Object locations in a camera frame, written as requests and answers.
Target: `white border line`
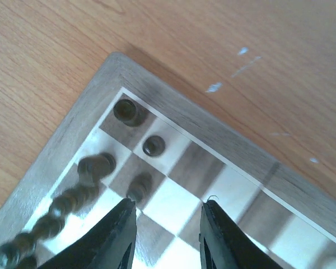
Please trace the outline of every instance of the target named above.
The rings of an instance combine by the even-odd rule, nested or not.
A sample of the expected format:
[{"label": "white border line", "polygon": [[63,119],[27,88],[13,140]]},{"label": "white border line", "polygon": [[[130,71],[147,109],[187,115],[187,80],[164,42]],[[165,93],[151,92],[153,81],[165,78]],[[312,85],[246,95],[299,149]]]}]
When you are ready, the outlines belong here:
[{"label": "white border line", "polygon": [[322,233],[323,235],[325,235],[328,239],[330,239],[331,241],[333,241],[334,243],[336,243],[336,237],[335,236],[333,236],[331,233],[329,233],[328,231],[326,231],[324,228],[322,228],[317,223],[315,223],[312,220],[310,220],[303,213],[301,213],[299,210],[297,210],[294,207],[292,207],[291,205],[289,205],[287,202],[285,202],[283,199],[281,199],[280,197],[278,197],[272,191],[264,188],[263,192],[266,193],[268,196],[270,196],[275,201],[277,201],[279,204],[281,204],[287,210],[291,211],[294,215],[296,215],[297,217],[301,218],[304,222],[308,223],[313,228],[315,228],[317,231],[319,231],[320,233]]},{"label": "white border line", "polygon": [[182,135],[186,136],[188,139],[190,139],[193,142],[195,142],[196,144],[198,144],[200,147],[202,147],[203,149],[205,149],[206,151],[208,151],[210,154],[212,154],[216,158],[220,159],[227,166],[229,166],[230,168],[232,168],[233,170],[235,170],[236,172],[238,172],[239,174],[241,174],[243,177],[246,177],[248,180],[250,180],[252,183],[254,183],[255,185],[257,185],[258,187],[262,187],[262,183],[260,181],[258,181],[257,179],[255,179],[254,177],[252,177],[246,171],[242,170],[237,165],[235,165],[234,163],[232,163],[231,161],[229,161],[227,158],[225,158],[221,154],[217,153],[214,149],[212,149],[211,147],[209,147],[206,144],[204,144],[201,140],[197,139],[195,136],[193,136],[192,134],[190,134],[189,132],[187,132],[185,129],[181,128],[178,124],[176,124],[173,121],[171,121],[169,118],[167,118],[166,116],[164,116],[162,113],[160,113],[155,108],[153,108],[150,105],[148,105],[146,102],[144,102],[139,97],[135,96],[135,94],[131,93],[126,88],[122,87],[121,90],[122,89],[123,89],[123,93],[124,94],[126,94],[128,97],[132,98],[134,101],[136,101],[140,105],[142,105],[145,108],[147,108],[150,112],[152,112],[157,117],[161,118],[164,122],[166,122],[167,124],[169,124],[172,128],[176,129]]}]

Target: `chess pawn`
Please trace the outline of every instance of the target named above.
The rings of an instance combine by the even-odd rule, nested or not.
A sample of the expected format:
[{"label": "chess pawn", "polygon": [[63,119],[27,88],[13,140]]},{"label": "chess pawn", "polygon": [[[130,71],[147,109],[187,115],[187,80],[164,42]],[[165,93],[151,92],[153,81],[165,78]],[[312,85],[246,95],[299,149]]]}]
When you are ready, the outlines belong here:
[{"label": "chess pawn", "polygon": [[92,202],[98,197],[99,193],[100,187],[98,185],[87,187],[78,184],[53,199],[49,207],[49,214],[56,218],[63,218],[71,212],[77,212],[85,204]]},{"label": "chess pawn", "polygon": [[116,168],[116,161],[111,154],[101,153],[81,159],[78,163],[78,181],[85,186],[93,187],[107,177]]},{"label": "chess pawn", "polygon": [[36,269],[38,266],[38,262],[36,260],[36,257],[34,255],[28,256],[18,264],[15,269]]},{"label": "chess pawn", "polygon": [[151,136],[143,143],[143,152],[150,157],[160,156],[166,148],[166,144],[162,137]]},{"label": "chess pawn", "polygon": [[19,233],[13,241],[0,246],[0,266],[14,268],[25,257],[33,255],[36,240],[29,233]]},{"label": "chess pawn", "polygon": [[128,99],[119,100],[113,107],[113,114],[119,121],[130,127],[139,126],[146,119],[144,108]]},{"label": "chess pawn", "polygon": [[128,187],[126,194],[136,203],[140,203],[152,190],[152,176],[149,173],[142,173],[136,176]]},{"label": "chess pawn", "polygon": [[58,235],[64,226],[64,219],[47,214],[38,219],[30,234],[35,240],[48,239]]}]

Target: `dark chess piece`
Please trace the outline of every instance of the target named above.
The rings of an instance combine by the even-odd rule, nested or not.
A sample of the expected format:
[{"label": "dark chess piece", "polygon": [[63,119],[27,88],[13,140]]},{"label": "dark chess piece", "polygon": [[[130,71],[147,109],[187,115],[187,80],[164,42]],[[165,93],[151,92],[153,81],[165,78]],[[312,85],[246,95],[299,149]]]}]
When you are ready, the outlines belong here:
[{"label": "dark chess piece", "polygon": [[143,143],[143,152],[150,157],[160,156],[166,148],[166,144],[162,137],[151,136]]},{"label": "dark chess piece", "polygon": [[116,161],[111,154],[101,153],[81,159],[78,163],[78,181],[82,185],[93,187],[111,174],[116,168]]},{"label": "dark chess piece", "polygon": [[142,173],[136,176],[128,187],[126,194],[136,203],[140,203],[152,191],[152,175],[149,173]]},{"label": "dark chess piece", "polygon": [[119,100],[113,107],[113,114],[119,121],[130,127],[141,125],[147,116],[141,105],[128,99]]},{"label": "dark chess piece", "polygon": [[38,239],[53,238],[62,231],[64,226],[65,220],[63,218],[47,214],[37,220],[30,234],[34,237],[35,241]]},{"label": "dark chess piece", "polygon": [[18,264],[15,269],[36,269],[38,266],[38,262],[36,260],[36,257],[34,255],[28,256]]},{"label": "dark chess piece", "polygon": [[58,218],[65,217],[71,212],[77,212],[85,204],[92,202],[99,196],[100,187],[76,185],[65,190],[60,196],[53,199],[49,207],[49,214]]},{"label": "dark chess piece", "polygon": [[15,268],[25,257],[34,254],[36,240],[29,233],[18,234],[13,241],[0,246],[0,266]]}]

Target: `wooden border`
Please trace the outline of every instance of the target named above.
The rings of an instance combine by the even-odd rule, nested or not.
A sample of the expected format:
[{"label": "wooden border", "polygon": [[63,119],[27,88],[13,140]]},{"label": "wooden border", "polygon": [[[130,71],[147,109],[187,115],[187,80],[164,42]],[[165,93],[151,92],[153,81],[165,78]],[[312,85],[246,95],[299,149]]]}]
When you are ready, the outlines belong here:
[{"label": "wooden border", "polygon": [[[277,163],[274,157],[124,54],[112,53],[0,209],[0,244],[24,227],[122,86],[263,184],[268,183],[267,175]],[[284,195],[294,197],[289,192],[287,190]],[[324,216],[328,218],[333,213],[333,209],[328,208]]]},{"label": "wooden border", "polygon": [[336,200],[281,165],[266,189],[336,237]]}]

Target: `light square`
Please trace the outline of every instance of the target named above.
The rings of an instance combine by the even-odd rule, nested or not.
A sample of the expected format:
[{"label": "light square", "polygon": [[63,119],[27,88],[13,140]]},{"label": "light square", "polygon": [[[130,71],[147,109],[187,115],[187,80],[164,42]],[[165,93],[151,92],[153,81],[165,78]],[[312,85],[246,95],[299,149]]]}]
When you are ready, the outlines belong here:
[{"label": "light square", "polygon": [[203,201],[212,196],[225,213],[237,222],[259,190],[257,185],[226,165],[203,196]]},{"label": "light square", "polygon": [[304,222],[292,216],[269,249],[296,269],[310,268],[329,239]]},{"label": "light square", "polygon": [[54,238],[42,241],[52,253],[57,254],[84,235],[83,221],[75,215],[68,215],[63,230]]},{"label": "light square", "polygon": [[201,269],[199,251],[179,238],[168,246],[155,269]]},{"label": "light square", "polygon": [[[166,144],[165,151],[158,157],[149,157],[143,150],[143,144],[147,138],[153,135],[158,135],[163,138]],[[179,157],[189,146],[190,139],[181,134],[172,126],[168,125],[160,118],[156,118],[151,127],[144,134],[140,142],[137,144],[133,152],[141,159],[152,165],[164,175],[168,175]]]},{"label": "light square", "polygon": [[143,213],[167,231],[177,235],[194,213],[200,200],[166,178],[153,195]]},{"label": "light square", "polygon": [[132,269],[150,269],[152,267],[147,266],[144,262],[140,261],[139,258],[136,257],[136,254],[133,257]]}]

